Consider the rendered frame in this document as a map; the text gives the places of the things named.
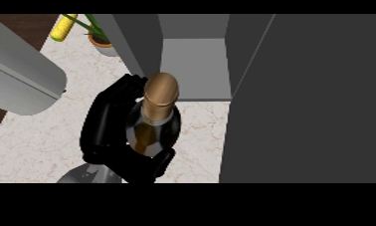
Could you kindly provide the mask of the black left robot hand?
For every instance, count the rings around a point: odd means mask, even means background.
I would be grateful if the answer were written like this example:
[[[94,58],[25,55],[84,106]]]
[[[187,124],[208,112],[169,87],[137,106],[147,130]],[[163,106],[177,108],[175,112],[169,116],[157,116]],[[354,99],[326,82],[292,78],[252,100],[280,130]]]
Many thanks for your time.
[[[140,155],[126,140],[128,115],[144,98],[147,80],[124,75],[97,94],[79,137],[85,163],[106,165],[128,183],[155,182],[175,157],[174,147],[155,157]]]

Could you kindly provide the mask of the dark wine bottle gold foil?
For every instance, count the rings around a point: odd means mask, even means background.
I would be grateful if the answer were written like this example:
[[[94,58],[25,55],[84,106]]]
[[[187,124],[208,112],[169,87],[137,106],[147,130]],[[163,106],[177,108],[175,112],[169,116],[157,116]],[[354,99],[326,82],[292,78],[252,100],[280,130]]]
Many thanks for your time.
[[[132,150],[155,157],[171,148],[181,132],[181,114],[175,106],[180,85],[168,73],[156,73],[144,86],[144,98],[137,102],[126,122],[126,140]]]

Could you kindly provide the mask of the grey cabinet body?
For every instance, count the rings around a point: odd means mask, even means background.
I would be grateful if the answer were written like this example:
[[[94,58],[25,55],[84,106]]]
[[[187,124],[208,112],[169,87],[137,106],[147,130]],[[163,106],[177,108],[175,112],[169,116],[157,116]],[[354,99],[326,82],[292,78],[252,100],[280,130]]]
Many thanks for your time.
[[[271,14],[96,16],[131,74],[172,74],[183,102],[231,100],[272,18]]]

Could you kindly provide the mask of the dark grey cabinet door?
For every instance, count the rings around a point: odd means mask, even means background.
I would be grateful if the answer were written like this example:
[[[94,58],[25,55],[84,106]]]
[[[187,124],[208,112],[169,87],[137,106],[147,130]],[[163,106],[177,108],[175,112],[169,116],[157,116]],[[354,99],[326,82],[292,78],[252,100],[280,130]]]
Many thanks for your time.
[[[228,108],[222,182],[376,181],[376,15],[278,15]]]

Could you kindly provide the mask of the pale grey rounded appliance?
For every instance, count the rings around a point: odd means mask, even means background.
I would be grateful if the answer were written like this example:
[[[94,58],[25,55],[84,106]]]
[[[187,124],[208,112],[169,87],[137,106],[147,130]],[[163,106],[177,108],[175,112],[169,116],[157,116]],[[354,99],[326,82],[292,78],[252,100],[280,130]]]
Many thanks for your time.
[[[17,115],[42,112],[66,83],[65,71],[0,23],[0,109]]]

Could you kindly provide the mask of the potted green plant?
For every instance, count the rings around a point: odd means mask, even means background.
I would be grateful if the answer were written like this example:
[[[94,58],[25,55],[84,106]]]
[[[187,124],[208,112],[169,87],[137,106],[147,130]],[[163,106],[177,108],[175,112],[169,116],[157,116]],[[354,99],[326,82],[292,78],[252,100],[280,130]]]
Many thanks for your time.
[[[107,57],[116,57],[118,52],[110,43],[110,40],[104,34],[103,29],[100,28],[98,22],[94,18],[93,14],[87,14],[85,18],[88,20],[88,24],[78,20],[78,17],[73,14],[65,14],[63,17],[73,23],[78,24],[87,30],[87,37],[90,43],[97,49],[98,53]]]

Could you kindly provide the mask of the yellow corn cob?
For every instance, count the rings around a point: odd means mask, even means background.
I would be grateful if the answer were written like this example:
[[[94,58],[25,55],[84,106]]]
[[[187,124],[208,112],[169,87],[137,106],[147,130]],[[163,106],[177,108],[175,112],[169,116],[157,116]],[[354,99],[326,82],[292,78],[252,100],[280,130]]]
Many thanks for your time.
[[[75,22],[68,17],[62,17],[50,33],[50,38],[56,42],[62,42],[66,39],[66,36],[70,32],[73,24]]]

